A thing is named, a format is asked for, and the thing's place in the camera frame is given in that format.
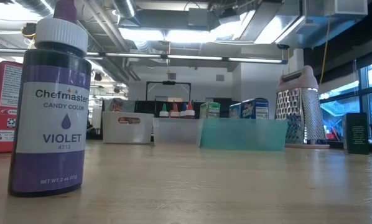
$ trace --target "cardboard box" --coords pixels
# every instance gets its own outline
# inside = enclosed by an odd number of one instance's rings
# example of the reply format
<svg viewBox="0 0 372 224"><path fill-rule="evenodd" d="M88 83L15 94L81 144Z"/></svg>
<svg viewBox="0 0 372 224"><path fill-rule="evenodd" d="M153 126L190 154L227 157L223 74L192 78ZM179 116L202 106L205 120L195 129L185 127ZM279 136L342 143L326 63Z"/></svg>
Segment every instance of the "cardboard box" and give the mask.
<svg viewBox="0 0 372 224"><path fill-rule="evenodd" d="M244 100L229 107L229 117L269 119L269 102L264 98Z"/></svg>
<svg viewBox="0 0 372 224"><path fill-rule="evenodd" d="M221 104L214 102L206 102L200 106L200 119L203 118L219 118Z"/></svg>
<svg viewBox="0 0 372 224"><path fill-rule="evenodd" d="M343 149L347 154L368 155L368 123L366 113L342 116Z"/></svg>
<svg viewBox="0 0 372 224"><path fill-rule="evenodd" d="M16 125L22 64L0 63L0 152L11 152Z"/></svg>

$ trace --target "clear plastic bin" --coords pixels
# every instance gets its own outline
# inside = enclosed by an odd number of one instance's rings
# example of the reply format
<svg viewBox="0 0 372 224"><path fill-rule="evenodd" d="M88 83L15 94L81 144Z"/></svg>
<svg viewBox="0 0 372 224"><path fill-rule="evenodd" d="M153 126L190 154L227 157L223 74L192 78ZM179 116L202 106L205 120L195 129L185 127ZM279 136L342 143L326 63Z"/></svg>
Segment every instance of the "clear plastic bin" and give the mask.
<svg viewBox="0 0 372 224"><path fill-rule="evenodd" d="M194 144L198 139L198 119L154 118L154 144Z"/></svg>
<svg viewBox="0 0 372 224"><path fill-rule="evenodd" d="M287 121L266 119L206 119L201 147L244 151L283 151Z"/></svg>
<svg viewBox="0 0 372 224"><path fill-rule="evenodd" d="M103 142L149 144L153 114L103 112Z"/></svg>

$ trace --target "metal grater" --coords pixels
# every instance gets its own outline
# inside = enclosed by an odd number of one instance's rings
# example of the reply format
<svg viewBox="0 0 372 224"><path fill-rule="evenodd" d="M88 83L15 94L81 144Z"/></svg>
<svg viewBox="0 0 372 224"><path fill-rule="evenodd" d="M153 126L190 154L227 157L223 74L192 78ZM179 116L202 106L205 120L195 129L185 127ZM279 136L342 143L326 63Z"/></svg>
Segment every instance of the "metal grater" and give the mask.
<svg viewBox="0 0 372 224"><path fill-rule="evenodd" d="M296 78L297 83L288 83ZM288 121L287 144L326 144L318 88L310 66L282 76L277 87L275 119Z"/></svg>

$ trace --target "red box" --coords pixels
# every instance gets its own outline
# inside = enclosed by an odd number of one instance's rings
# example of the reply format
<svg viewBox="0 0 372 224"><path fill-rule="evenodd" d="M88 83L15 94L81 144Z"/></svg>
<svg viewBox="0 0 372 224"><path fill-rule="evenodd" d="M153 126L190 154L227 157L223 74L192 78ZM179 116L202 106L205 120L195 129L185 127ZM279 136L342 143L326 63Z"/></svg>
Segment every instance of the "red box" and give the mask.
<svg viewBox="0 0 372 224"><path fill-rule="evenodd" d="M17 114L22 64L0 63L0 152L11 152Z"/></svg>

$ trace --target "bottle label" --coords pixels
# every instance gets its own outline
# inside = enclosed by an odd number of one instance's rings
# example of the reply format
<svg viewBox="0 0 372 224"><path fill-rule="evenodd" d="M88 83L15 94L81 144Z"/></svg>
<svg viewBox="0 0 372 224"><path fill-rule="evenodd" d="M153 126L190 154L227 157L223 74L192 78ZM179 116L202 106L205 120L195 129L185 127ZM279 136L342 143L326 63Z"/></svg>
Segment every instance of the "bottle label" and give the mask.
<svg viewBox="0 0 372 224"><path fill-rule="evenodd" d="M26 68L12 189L57 190L80 184L90 76L66 68Z"/></svg>

